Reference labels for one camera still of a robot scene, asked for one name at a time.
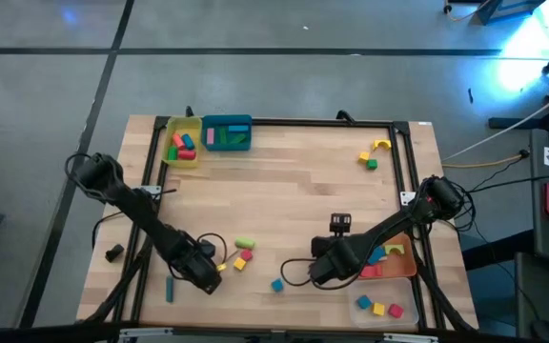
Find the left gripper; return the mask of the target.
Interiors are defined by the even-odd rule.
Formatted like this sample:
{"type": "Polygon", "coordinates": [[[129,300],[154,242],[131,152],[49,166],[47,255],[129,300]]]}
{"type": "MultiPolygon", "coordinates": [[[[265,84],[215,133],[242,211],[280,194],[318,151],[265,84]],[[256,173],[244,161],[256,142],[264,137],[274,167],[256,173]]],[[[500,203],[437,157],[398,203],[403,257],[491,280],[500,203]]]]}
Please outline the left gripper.
{"type": "Polygon", "coordinates": [[[213,262],[216,246],[201,239],[174,260],[174,268],[182,276],[205,292],[212,294],[222,282],[222,277],[213,262]]]}

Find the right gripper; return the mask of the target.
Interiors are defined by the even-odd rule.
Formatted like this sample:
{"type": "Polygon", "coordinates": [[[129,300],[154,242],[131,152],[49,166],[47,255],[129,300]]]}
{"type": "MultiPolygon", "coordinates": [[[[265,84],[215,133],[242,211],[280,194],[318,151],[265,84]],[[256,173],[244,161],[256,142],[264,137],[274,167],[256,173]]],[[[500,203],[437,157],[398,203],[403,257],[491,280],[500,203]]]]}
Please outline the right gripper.
{"type": "MultiPolygon", "coordinates": [[[[345,234],[350,231],[352,216],[349,213],[331,214],[330,232],[345,234]]],[[[325,270],[311,269],[310,280],[316,287],[330,281],[341,281],[340,276],[352,276],[360,269],[365,258],[365,244],[359,238],[331,237],[324,254],[325,270]]]]}

